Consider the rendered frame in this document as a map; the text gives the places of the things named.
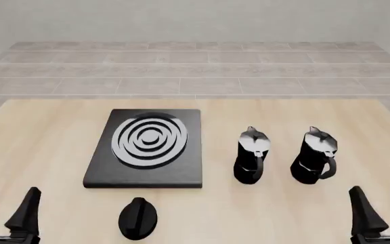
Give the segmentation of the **round black stove knob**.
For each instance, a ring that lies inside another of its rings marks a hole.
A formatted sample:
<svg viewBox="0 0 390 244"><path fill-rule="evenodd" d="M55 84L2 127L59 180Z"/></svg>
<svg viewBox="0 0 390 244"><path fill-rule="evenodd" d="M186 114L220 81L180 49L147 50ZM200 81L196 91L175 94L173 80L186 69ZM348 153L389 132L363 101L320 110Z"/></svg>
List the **round black stove knob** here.
<svg viewBox="0 0 390 244"><path fill-rule="evenodd" d="M136 197L120 213L118 227L124 237L138 241L148 237L157 222L156 208L145 198Z"/></svg>

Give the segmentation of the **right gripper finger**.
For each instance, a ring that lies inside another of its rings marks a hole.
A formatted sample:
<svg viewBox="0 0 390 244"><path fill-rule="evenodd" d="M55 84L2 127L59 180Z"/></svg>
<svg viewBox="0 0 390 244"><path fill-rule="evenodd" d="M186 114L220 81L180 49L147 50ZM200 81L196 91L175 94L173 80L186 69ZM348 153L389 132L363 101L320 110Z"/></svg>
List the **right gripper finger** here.
<svg viewBox="0 0 390 244"><path fill-rule="evenodd" d="M381 237L381 233L389 228L366 198L360 186L354 186L349 190L352 209L351 235L363 235L364 237Z"/></svg>

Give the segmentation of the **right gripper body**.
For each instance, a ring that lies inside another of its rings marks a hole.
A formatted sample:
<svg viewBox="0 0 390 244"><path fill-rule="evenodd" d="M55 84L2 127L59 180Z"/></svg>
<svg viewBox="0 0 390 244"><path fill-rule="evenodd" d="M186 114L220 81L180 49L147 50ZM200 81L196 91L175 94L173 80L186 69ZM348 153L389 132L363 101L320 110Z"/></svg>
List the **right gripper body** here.
<svg viewBox="0 0 390 244"><path fill-rule="evenodd" d="M350 239L352 244L390 244L390 235L381 233L360 233Z"/></svg>

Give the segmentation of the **black moka pot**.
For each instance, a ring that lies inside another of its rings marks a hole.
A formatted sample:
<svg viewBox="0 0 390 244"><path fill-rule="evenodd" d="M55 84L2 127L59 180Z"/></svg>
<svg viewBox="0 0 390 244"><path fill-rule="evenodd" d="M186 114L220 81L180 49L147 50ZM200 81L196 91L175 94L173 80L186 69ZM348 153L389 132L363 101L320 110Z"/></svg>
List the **black moka pot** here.
<svg viewBox="0 0 390 244"><path fill-rule="evenodd" d="M315 184L337 172L334 155L337 140L325 131L311 126L305 133L299 154L290 166L293 178L302 184Z"/></svg>
<svg viewBox="0 0 390 244"><path fill-rule="evenodd" d="M270 150L270 139L249 126L240 134L234 163L234 177L243 184L255 184L263 174L264 160Z"/></svg>

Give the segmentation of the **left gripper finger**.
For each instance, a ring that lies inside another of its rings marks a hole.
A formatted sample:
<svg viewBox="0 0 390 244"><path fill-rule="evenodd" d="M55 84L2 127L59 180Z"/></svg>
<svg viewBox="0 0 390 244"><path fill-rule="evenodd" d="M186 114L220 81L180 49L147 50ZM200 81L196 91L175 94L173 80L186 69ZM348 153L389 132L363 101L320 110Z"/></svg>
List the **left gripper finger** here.
<svg viewBox="0 0 390 244"><path fill-rule="evenodd" d="M12 217L5 223L10 235L39 235L39 203L41 191L31 187Z"/></svg>

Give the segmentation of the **flat black stove plate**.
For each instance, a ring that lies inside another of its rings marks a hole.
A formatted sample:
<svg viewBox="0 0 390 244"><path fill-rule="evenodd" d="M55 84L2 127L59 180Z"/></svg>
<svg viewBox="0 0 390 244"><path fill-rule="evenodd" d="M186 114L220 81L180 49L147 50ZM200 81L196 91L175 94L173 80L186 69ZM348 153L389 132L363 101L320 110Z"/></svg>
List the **flat black stove plate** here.
<svg viewBox="0 0 390 244"><path fill-rule="evenodd" d="M85 188L201 188L198 109L112 109Z"/></svg>

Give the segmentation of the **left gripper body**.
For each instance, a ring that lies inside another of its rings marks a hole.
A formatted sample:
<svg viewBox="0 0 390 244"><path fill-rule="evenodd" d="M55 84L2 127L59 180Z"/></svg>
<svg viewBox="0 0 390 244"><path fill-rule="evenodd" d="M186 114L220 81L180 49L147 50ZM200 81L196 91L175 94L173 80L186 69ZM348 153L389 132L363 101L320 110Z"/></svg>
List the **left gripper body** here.
<svg viewBox="0 0 390 244"><path fill-rule="evenodd" d="M15 231L9 236L0 236L0 244L39 244L40 232Z"/></svg>

